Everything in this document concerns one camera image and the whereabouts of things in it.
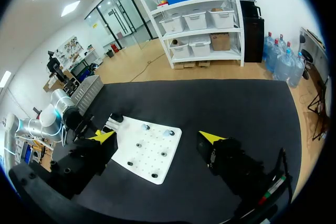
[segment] metal rack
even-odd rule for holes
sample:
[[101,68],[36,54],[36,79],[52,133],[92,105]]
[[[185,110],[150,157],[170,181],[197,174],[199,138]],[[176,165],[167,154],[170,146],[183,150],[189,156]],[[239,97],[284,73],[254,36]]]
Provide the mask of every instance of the metal rack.
[[[240,66],[244,66],[244,53],[245,53],[245,41],[244,41],[244,23],[243,23],[243,14],[242,8],[240,6],[239,0],[189,0],[183,1],[172,5],[167,5],[164,7],[157,8],[155,10],[150,10],[145,0],[140,0],[144,9],[146,10],[150,21],[153,24],[153,27],[157,33],[157,36],[162,44],[164,52],[167,56],[167,59],[170,63],[170,66],[174,68],[174,63],[177,62],[187,62],[187,61],[202,61],[202,60],[240,60]],[[164,34],[162,35],[160,29],[154,19],[154,15],[162,13],[164,16],[167,16],[166,12],[173,10],[175,8],[183,8],[188,5],[193,4],[206,4],[211,2],[223,3],[224,1],[228,2],[228,5],[235,10],[236,15],[236,26],[237,28],[224,28],[218,29],[212,25],[208,25],[207,29],[202,30],[189,30],[188,28],[184,29],[181,33],[175,34]],[[231,46],[229,51],[213,51],[209,56],[204,57],[187,57],[184,59],[175,59],[169,49],[169,40],[174,38],[180,38],[185,36],[199,35],[199,34],[212,34],[212,33],[235,33],[236,43]]]

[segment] black table surface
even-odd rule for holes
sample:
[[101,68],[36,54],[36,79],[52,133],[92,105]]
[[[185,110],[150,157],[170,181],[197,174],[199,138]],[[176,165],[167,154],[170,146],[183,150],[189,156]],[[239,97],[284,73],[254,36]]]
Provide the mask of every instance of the black table surface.
[[[110,161],[73,201],[106,215],[143,221],[219,223],[240,203],[196,150],[197,132],[235,137],[242,149],[270,172],[281,147],[296,187],[301,163],[300,124],[285,82],[268,80],[187,80],[104,85],[88,113],[103,127],[112,113],[179,127],[182,137],[170,170],[155,185]],[[67,154],[57,147],[54,159]],[[280,210],[288,200],[277,201]]]

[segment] ceiling light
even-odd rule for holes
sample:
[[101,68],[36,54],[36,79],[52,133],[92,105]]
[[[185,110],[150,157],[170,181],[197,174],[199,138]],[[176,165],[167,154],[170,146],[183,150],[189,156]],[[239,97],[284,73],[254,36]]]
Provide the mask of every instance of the ceiling light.
[[68,13],[73,12],[73,11],[77,8],[79,2],[80,2],[80,0],[74,2],[74,3],[70,4],[70,5],[67,5],[66,7],[64,7],[64,10],[63,10],[63,12],[62,12],[61,17],[67,15]]
[[5,87],[5,85],[6,85],[7,81],[9,80],[11,74],[12,73],[9,72],[9,71],[5,72],[4,76],[2,76],[2,79],[0,81],[0,88],[4,88]]

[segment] white pegboard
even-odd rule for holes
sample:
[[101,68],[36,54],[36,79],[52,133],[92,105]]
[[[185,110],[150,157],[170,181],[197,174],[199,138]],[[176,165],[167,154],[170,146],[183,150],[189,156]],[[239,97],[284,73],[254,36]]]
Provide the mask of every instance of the white pegboard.
[[[123,118],[123,122],[116,130],[118,150],[112,156],[112,160],[154,184],[162,184],[174,158],[182,131],[179,128],[126,116]],[[173,131],[174,135],[169,135],[169,131]]]

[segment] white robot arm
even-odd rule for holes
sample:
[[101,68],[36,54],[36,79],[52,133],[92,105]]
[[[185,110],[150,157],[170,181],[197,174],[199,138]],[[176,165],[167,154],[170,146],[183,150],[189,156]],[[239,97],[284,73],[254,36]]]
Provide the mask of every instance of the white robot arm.
[[12,113],[8,114],[5,132],[6,171],[8,172],[14,166],[15,136],[29,134],[33,137],[60,142],[63,137],[62,128],[65,128],[65,125],[74,128],[81,119],[78,108],[62,89],[52,93],[51,103],[42,111],[39,119],[21,120]]

